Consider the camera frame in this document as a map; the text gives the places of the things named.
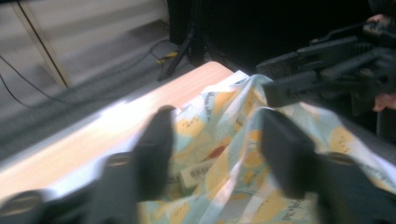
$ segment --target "patterned cloth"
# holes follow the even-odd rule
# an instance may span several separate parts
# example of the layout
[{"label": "patterned cloth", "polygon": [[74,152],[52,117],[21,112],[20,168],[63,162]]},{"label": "patterned cloth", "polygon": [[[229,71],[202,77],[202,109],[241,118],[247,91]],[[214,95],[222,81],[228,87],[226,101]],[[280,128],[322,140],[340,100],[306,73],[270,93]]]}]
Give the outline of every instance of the patterned cloth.
[{"label": "patterned cloth", "polygon": [[[283,198],[260,153],[266,100],[257,75],[212,87],[181,108],[171,174],[216,158],[192,192],[169,184],[159,201],[139,204],[142,223],[316,223],[311,200]],[[396,192],[372,152],[334,113],[303,103],[277,108],[317,144],[316,151],[351,156],[382,189]]]}]

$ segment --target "wooden table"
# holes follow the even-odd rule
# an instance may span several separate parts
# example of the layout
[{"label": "wooden table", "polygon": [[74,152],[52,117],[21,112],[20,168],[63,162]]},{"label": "wooden table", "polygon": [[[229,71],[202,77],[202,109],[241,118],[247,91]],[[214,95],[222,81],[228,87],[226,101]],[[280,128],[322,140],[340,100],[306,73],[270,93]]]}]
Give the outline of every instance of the wooden table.
[{"label": "wooden table", "polygon": [[130,103],[100,111],[98,119],[1,170],[0,201],[28,189],[44,189],[142,130],[162,105],[180,107],[232,73],[219,63],[207,63]]}]

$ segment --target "cable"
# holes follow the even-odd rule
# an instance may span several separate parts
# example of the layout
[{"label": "cable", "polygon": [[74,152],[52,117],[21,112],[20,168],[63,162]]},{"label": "cable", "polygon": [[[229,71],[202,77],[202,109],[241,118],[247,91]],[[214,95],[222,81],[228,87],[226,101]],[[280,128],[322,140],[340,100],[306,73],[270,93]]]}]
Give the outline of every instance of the cable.
[{"label": "cable", "polygon": [[[153,53],[153,51],[155,50],[155,48],[157,48],[161,43],[164,43],[168,40],[161,40],[159,42],[157,42],[156,44],[154,44],[149,51],[143,55],[139,60],[137,60],[136,62],[129,64],[128,66],[119,69],[115,72],[110,73],[107,77],[111,77],[112,74],[117,74],[119,72],[125,71],[131,67],[134,67],[136,65],[138,65],[139,63],[141,63],[143,60],[145,60],[150,54],[156,58],[157,60],[160,61],[161,63],[161,74],[163,73],[163,63],[161,62],[161,60],[158,58],[157,55],[155,55]],[[35,84],[33,84],[31,81],[29,81],[26,77],[24,77],[9,61],[7,61],[2,55],[0,55],[0,59],[6,64],[8,65],[19,77],[21,77],[26,83],[28,83],[30,86],[32,86],[35,90],[39,91],[41,94],[45,95],[47,98],[51,99],[52,101],[61,103],[61,104],[65,104],[65,105],[83,105],[83,104],[87,104],[87,103],[91,103],[91,102],[98,102],[98,101],[111,101],[111,100],[116,100],[116,99],[120,99],[122,96],[114,96],[114,97],[107,97],[107,98],[93,98],[93,99],[87,99],[87,100],[82,100],[82,101],[77,101],[77,102],[67,102],[64,100],[60,100],[57,99],[53,96],[48,95],[47,93],[45,93],[44,91],[40,90]],[[21,105],[27,107],[27,108],[33,108],[31,105],[27,105],[24,102],[22,102],[20,99],[18,99],[13,93],[12,91],[9,89],[7,83],[4,81],[3,76],[1,76],[0,74],[0,78],[2,79],[3,84],[5,85],[8,93],[12,96],[12,98],[14,98],[18,103],[20,103]]]},{"label": "cable", "polygon": [[2,82],[3,82],[3,84],[4,84],[4,86],[6,87],[6,89],[7,89],[7,91],[8,91],[8,93],[12,96],[12,98],[14,98],[14,100],[16,100],[18,103],[20,103],[21,105],[23,105],[23,106],[25,106],[25,107],[27,107],[27,108],[32,108],[30,105],[27,105],[27,104],[25,104],[24,102],[22,102],[20,99],[18,99],[13,93],[12,93],[12,91],[9,89],[9,87],[7,86],[7,83],[4,81],[4,78],[3,78],[3,76],[0,74],[0,78],[1,78],[1,80],[2,80]]},{"label": "cable", "polygon": [[160,73],[160,77],[163,76],[163,60],[161,60],[153,51],[155,48],[157,48],[161,43],[167,42],[168,40],[162,40],[160,42],[158,42],[156,45],[154,45],[153,47],[150,48],[149,53],[157,60],[158,63],[160,63],[161,65],[161,73]]}]

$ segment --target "yellow printed fabric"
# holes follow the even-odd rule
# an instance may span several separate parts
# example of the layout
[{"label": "yellow printed fabric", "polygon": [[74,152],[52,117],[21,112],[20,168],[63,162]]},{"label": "yellow printed fabric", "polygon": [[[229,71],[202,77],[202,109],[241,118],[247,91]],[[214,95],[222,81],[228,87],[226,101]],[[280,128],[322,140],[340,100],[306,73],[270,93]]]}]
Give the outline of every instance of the yellow printed fabric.
[{"label": "yellow printed fabric", "polygon": [[[265,113],[262,84],[252,76],[220,91],[205,92],[181,108],[175,120],[175,144],[166,194],[139,204],[143,223],[315,223],[314,204],[289,200],[276,188],[260,153],[260,120]],[[306,104],[277,109],[316,143],[316,151],[346,153],[380,188],[396,187],[376,164],[371,151],[334,113]],[[215,160],[196,187],[183,190],[180,171]]]}]

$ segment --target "black machine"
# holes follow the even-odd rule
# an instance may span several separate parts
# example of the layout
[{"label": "black machine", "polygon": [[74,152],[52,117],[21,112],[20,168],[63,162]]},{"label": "black machine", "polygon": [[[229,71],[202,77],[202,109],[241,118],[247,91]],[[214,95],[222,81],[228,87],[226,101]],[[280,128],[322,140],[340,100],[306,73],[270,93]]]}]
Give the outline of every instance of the black machine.
[{"label": "black machine", "polygon": [[25,191],[0,207],[1,224],[136,224],[136,203],[155,200],[167,183],[173,107],[153,117],[130,152],[109,156],[100,178],[61,199],[43,189]]},{"label": "black machine", "polygon": [[286,197],[315,192],[323,224],[396,223],[396,195],[374,186],[354,160],[317,154],[315,143],[275,110],[265,109],[262,117],[262,155]]},{"label": "black machine", "polygon": [[[396,92],[394,20],[364,22],[329,32],[310,46],[258,65],[269,106],[350,93],[354,115],[370,110],[380,93]],[[396,112],[378,113],[377,133],[396,142]]]}]

